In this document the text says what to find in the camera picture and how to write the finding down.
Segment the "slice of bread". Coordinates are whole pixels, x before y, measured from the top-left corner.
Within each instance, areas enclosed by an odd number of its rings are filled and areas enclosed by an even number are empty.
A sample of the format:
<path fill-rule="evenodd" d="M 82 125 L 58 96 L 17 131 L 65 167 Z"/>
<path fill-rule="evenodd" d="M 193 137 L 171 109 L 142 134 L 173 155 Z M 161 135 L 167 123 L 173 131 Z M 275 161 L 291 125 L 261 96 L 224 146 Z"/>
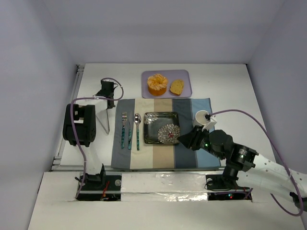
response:
<path fill-rule="evenodd" d="M 174 80 L 170 86 L 170 92 L 174 95 L 180 96 L 184 89 L 184 81 L 183 80 Z"/>

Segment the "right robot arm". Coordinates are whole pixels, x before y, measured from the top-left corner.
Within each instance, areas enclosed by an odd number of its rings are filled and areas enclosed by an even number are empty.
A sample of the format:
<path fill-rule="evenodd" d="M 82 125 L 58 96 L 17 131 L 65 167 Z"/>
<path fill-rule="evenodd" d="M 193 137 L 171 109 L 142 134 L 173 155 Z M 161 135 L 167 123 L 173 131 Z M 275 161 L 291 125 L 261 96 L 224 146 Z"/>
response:
<path fill-rule="evenodd" d="M 209 132 L 195 126 L 178 141 L 192 150 L 204 149 L 225 161 L 222 178 L 239 187 L 258 188 L 307 209 L 307 176 L 277 164 L 256 150 L 237 144 L 222 130 Z"/>

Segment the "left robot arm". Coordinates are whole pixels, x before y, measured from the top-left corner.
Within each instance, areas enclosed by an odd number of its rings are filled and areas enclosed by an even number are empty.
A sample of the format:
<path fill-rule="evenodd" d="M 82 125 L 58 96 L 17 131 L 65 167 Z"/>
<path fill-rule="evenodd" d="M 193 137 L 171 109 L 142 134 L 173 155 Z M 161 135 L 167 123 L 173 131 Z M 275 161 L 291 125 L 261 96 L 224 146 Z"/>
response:
<path fill-rule="evenodd" d="M 67 104 L 62 135 L 75 149 L 79 150 L 83 158 L 83 174 L 78 178 L 79 190 L 94 190 L 106 187 L 106 172 L 99 160 L 94 141 L 96 138 L 96 121 L 98 114 L 115 107 L 115 101 L 123 97 L 114 98 L 117 87 L 122 85 L 113 78 L 103 78 L 101 89 L 92 96 L 73 99 Z"/>

